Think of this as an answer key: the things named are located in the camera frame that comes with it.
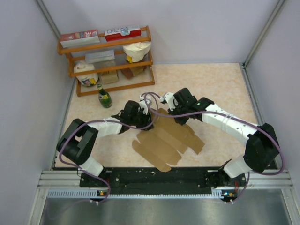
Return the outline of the brown cardboard box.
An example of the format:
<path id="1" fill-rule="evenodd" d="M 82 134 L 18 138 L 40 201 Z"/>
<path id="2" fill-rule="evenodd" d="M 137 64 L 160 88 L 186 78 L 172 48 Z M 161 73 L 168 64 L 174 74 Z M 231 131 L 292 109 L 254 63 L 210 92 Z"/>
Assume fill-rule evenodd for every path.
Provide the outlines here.
<path id="1" fill-rule="evenodd" d="M 163 108 L 158 112 L 164 116 L 157 116 L 154 128 L 138 133 L 132 147 L 159 171 L 168 172 L 172 165 L 177 165 L 188 148 L 198 155 L 205 144 L 190 126 L 180 125 L 174 118 L 166 117 L 167 111 Z"/>

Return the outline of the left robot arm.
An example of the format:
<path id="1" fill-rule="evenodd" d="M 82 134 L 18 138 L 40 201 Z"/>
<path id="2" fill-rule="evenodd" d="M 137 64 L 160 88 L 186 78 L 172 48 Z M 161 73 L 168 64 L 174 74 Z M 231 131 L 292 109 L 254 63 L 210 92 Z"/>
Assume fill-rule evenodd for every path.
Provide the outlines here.
<path id="1" fill-rule="evenodd" d="M 129 100 L 118 114 L 106 119 L 93 120 L 89 124 L 81 119 L 73 120 L 56 146 L 60 161 L 89 173 L 96 186 L 103 185 L 106 182 L 105 168 L 91 156 L 96 139 L 119 135 L 129 129 L 152 129 L 151 113 L 147 108 L 150 105 L 149 98 L 139 102 Z"/>

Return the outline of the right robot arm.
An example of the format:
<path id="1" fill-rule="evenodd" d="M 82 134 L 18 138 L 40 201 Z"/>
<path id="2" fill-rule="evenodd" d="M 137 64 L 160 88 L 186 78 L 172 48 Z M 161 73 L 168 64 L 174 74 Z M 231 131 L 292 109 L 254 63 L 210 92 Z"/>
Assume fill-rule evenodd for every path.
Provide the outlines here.
<path id="1" fill-rule="evenodd" d="M 231 185 L 243 173 L 262 173 L 279 155 L 274 128 L 268 123 L 259 126 L 246 122 L 206 97 L 196 99 L 188 88 L 176 93 L 167 92 L 160 102 L 168 105 L 168 113 L 177 123 L 184 125 L 188 119 L 197 119 L 219 128 L 245 147 L 243 155 L 229 160 L 222 167 L 218 178 L 223 185 Z"/>

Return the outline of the clear plastic box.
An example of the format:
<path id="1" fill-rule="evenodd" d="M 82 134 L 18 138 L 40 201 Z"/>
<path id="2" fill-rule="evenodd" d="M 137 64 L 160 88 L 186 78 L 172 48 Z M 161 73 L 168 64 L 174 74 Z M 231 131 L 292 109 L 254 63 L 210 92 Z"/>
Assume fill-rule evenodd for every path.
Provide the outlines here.
<path id="1" fill-rule="evenodd" d="M 108 61 L 114 59 L 115 59 L 114 50 L 107 50 L 107 51 L 85 54 L 85 61 L 87 63 L 102 62 L 102 61 Z"/>

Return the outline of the red white wrap box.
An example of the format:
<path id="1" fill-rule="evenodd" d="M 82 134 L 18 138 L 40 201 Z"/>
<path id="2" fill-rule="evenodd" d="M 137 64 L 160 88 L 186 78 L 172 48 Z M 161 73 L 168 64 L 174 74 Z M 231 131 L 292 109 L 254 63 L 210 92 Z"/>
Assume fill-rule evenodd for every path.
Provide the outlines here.
<path id="1" fill-rule="evenodd" d="M 109 29 L 104 32 L 104 37 L 107 42 L 116 41 L 126 38 L 134 38 L 141 36 L 142 31 L 139 26 L 127 26 L 123 28 Z"/>

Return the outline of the red grey foil box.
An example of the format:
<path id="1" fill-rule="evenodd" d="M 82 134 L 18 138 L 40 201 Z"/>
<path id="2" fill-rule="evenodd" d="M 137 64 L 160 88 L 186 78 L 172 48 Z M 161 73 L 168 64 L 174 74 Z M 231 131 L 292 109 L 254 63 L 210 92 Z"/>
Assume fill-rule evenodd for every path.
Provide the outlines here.
<path id="1" fill-rule="evenodd" d="M 60 36 L 60 43 L 64 48 L 100 43 L 98 30 L 87 30 Z"/>

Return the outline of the green glass bottle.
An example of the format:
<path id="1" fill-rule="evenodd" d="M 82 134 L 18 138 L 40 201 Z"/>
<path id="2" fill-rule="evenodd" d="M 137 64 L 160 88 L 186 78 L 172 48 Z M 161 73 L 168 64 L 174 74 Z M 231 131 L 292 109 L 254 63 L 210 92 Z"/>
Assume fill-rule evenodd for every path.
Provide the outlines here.
<path id="1" fill-rule="evenodd" d="M 112 106 L 112 99 L 109 95 L 109 93 L 103 88 L 102 84 L 97 84 L 98 89 L 98 99 L 100 104 L 104 108 L 110 108 Z"/>

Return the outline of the brown bread pieces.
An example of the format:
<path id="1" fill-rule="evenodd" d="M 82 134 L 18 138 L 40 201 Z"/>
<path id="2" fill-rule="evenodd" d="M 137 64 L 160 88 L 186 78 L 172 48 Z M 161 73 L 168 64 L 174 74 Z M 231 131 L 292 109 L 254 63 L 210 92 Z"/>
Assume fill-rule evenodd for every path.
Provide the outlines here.
<path id="1" fill-rule="evenodd" d="M 127 79 L 132 79 L 133 77 L 136 77 L 143 73 L 146 70 L 146 66 L 140 66 L 140 67 L 130 67 L 130 68 L 125 68 L 121 69 L 121 73 L 127 78 Z"/>

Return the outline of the tan cardboard packet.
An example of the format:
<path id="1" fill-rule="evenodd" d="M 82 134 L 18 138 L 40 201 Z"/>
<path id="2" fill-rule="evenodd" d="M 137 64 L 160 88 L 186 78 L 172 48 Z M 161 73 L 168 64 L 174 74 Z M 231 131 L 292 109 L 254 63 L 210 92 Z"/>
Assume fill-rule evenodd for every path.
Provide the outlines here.
<path id="1" fill-rule="evenodd" d="M 115 60 L 108 60 L 100 63 L 100 68 L 108 68 L 114 66 L 116 66 Z M 116 83 L 119 80 L 116 70 L 101 72 L 100 75 L 102 84 Z"/>

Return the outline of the wooden shelf rack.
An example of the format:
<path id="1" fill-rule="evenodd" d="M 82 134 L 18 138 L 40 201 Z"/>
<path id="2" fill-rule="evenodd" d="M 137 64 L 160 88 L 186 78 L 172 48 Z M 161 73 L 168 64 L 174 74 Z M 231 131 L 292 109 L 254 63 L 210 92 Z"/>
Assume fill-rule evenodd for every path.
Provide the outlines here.
<path id="1" fill-rule="evenodd" d="M 62 34 L 57 52 L 68 61 L 67 73 L 76 79 L 79 97 L 155 84 L 151 34 L 148 26 L 127 26 Z"/>

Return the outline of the white paper bag upper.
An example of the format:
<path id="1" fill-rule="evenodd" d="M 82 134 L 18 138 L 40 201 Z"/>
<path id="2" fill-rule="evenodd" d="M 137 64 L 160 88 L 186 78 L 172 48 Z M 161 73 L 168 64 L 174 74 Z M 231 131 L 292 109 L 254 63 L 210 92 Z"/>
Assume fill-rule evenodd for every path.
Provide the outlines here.
<path id="1" fill-rule="evenodd" d="M 137 42 L 123 46 L 126 60 L 129 63 L 136 63 L 143 60 L 144 56 L 150 51 L 151 42 Z"/>

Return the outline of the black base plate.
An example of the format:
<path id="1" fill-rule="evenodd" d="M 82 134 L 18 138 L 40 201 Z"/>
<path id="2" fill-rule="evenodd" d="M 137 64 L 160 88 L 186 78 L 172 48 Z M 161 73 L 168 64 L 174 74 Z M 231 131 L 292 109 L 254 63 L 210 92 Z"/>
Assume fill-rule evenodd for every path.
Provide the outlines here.
<path id="1" fill-rule="evenodd" d="M 231 179 L 218 167 L 173 167 L 161 172 L 154 167 L 108 167 L 95 179 L 81 174 L 80 186 L 85 188 L 111 187 L 111 194 L 210 194 L 212 188 L 236 190 L 246 183 L 239 175 Z"/>

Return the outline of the aluminium front rail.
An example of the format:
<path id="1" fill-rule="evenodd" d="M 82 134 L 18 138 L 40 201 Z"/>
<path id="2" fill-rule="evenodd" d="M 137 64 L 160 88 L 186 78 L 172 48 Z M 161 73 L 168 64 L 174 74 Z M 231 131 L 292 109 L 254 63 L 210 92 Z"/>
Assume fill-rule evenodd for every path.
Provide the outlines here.
<path id="1" fill-rule="evenodd" d="M 233 202 L 242 191 L 254 189 L 291 189 L 288 171 L 267 170 L 266 175 L 255 172 L 230 179 L 213 167 L 175 167 L 160 172 L 152 167 L 111 167 L 95 179 L 83 171 L 43 171 L 38 188 L 48 197 L 90 198 L 154 198 L 154 199 L 221 199 Z"/>

